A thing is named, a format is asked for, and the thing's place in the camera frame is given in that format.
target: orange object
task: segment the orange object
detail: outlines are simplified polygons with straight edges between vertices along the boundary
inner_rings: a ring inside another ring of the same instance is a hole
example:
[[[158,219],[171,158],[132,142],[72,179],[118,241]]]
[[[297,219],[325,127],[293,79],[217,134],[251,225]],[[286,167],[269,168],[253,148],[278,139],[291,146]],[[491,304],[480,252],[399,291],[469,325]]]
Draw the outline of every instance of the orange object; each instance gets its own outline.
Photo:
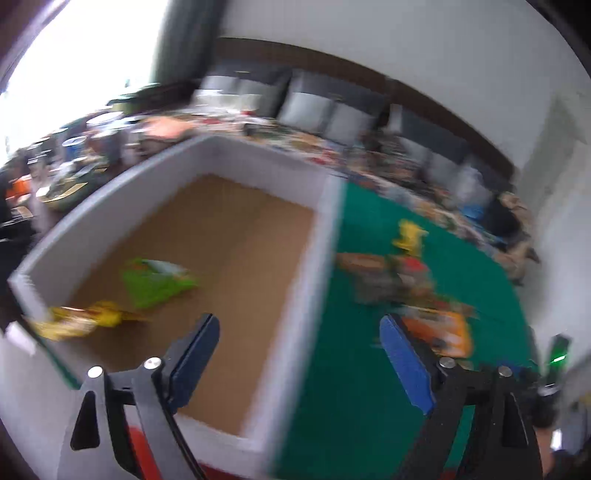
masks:
[[[22,195],[31,193],[31,177],[29,175],[16,179],[12,182],[11,187],[8,189],[7,198],[14,197],[16,200]]]
[[[468,323],[461,313],[406,307],[402,321],[415,337],[439,355],[467,358],[474,350]]]
[[[144,121],[144,127],[147,137],[176,140],[192,130],[193,124],[169,116],[153,116]]]

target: cardboard box bottom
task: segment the cardboard box bottom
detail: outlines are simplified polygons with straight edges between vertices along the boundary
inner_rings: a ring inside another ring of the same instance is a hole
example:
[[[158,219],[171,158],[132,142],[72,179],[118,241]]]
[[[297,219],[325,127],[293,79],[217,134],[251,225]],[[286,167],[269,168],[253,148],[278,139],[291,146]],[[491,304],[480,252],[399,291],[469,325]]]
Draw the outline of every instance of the cardboard box bottom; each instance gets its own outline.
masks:
[[[313,218],[312,210],[261,190],[200,177],[117,245],[71,304],[113,300],[132,309],[121,269],[137,257],[182,265],[200,287],[144,312],[147,322],[100,328],[67,343],[78,343],[79,352],[86,350],[108,371],[131,369],[163,355],[203,312],[214,313],[222,325],[220,342],[182,412],[240,435]]]

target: brown wall trim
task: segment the brown wall trim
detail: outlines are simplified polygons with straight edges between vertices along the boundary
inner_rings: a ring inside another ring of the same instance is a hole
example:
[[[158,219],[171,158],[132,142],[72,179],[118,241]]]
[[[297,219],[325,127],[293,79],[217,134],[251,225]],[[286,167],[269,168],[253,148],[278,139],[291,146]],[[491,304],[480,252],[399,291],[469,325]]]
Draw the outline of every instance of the brown wall trim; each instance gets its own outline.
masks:
[[[390,95],[392,103],[405,106],[427,120],[447,128],[458,137],[468,140],[472,151],[507,180],[511,179],[515,171],[511,161],[490,141],[443,105],[399,80],[353,61],[295,45],[230,37],[217,39],[214,58],[289,65],[296,69],[347,80],[374,92]],[[381,118],[380,123],[386,119],[387,115]]]

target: cluttered table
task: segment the cluttered table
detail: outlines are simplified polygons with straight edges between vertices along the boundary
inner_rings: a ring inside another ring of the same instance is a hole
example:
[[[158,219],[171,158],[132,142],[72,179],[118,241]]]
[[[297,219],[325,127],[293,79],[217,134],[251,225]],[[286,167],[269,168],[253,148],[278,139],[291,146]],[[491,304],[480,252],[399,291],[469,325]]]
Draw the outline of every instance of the cluttered table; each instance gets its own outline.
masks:
[[[337,252],[391,254],[400,220],[416,223],[428,232],[423,261],[437,292],[473,307],[468,319],[473,366],[531,365],[527,324],[503,262],[486,235],[460,214],[446,212],[359,165],[347,165],[342,149],[331,142],[267,121],[185,112],[151,121],[178,138],[202,132],[239,135],[348,176]],[[62,217],[38,198],[32,198],[29,207],[41,233]],[[333,267],[311,362],[274,476],[382,479],[395,472],[423,415],[409,404],[379,345],[378,322],[388,309],[385,303],[355,302],[351,278]],[[462,418],[450,465],[459,463],[469,429],[470,412]]]
[[[385,255],[401,219],[428,232],[423,258],[437,291],[474,307],[475,367],[531,366],[527,324],[502,268],[474,246],[374,192],[349,184],[338,252]],[[316,346],[275,476],[287,480],[390,478],[423,414],[409,402],[384,350],[378,322],[388,306],[354,301],[349,276],[334,267]],[[462,418],[449,465],[462,457],[471,413]]]

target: white wall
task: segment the white wall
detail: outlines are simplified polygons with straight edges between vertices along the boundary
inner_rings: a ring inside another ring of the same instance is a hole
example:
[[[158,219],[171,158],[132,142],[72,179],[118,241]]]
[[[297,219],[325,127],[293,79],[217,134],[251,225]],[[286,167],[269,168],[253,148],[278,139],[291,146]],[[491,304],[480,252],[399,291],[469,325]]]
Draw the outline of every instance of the white wall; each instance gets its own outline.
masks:
[[[553,93],[591,87],[525,0],[234,0],[223,35],[313,48],[390,75],[462,117],[519,168]]]
[[[519,289],[524,313],[545,358],[552,337],[572,338],[569,367],[591,352],[591,149],[586,148],[580,175],[548,227],[540,232],[536,250],[541,265],[530,263]]]

